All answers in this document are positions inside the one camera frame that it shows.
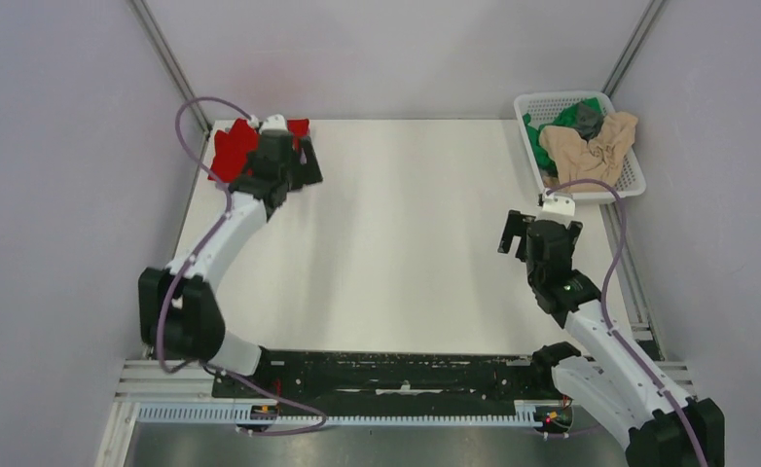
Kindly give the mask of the red t shirt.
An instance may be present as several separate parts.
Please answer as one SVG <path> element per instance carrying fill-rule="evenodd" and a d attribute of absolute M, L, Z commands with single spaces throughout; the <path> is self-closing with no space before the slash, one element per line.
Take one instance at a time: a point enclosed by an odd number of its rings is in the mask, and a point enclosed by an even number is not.
<path fill-rule="evenodd" d="M 289 131 L 297 139 L 309 136 L 309 120 L 287 119 Z M 216 186 L 230 191 L 230 184 L 240 174 L 247 154 L 256 149 L 259 134 L 248 126 L 247 120 L 238 119 L 230 128 L 219 130 L 214 136 L 215 155 L 209 176 Z"/>

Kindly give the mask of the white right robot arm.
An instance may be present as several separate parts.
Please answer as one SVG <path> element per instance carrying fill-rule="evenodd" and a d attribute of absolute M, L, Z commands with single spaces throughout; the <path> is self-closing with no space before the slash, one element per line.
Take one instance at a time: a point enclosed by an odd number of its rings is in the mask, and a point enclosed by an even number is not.
<path fill-rule="evenodd" d="M 536 351 L 529 374 L 543 397 L 579 403 L 622 449 L 630 466 L 722 466 L 725 417 L 695 399 L 613 321 L 596 284 L 572 265 L 577 221 L 508 213 L 498 250 L 518 247 L 541 310 L 582 345 Z"/>

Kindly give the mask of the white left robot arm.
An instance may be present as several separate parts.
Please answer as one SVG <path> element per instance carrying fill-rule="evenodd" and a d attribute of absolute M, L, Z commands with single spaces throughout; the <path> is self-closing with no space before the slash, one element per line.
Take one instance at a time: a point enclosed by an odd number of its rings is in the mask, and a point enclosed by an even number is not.
<path fill-rule="evenodd" d="M 165 372 L 177 372 L 167 362 L 176 357 L 236 373 L 236 383 L 250 396 L 272 388 L 273 370 L 260 362 L 263 347 L 228 329 L 216 292 L 242 247 L 288 195 L 322 180 L 309 136 L 260 130 L 240 174 L 221 186 L 224 207 L 203 236 L 165 267 L 141 272 L 141 336 Z"/>

